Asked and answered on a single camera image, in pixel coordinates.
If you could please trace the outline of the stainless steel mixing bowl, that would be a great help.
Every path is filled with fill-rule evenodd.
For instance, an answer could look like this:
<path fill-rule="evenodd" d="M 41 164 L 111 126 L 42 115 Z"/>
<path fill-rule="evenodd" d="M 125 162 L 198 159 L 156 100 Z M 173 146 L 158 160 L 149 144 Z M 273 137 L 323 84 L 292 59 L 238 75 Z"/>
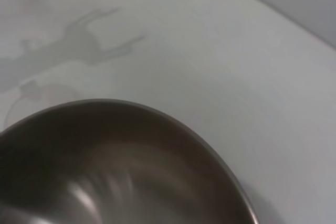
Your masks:
<path fill-rule="evenodd" d="M 82 100 L 0 132 L 0 224 L 259 224 L 210 145 L 153 108 Z"/>

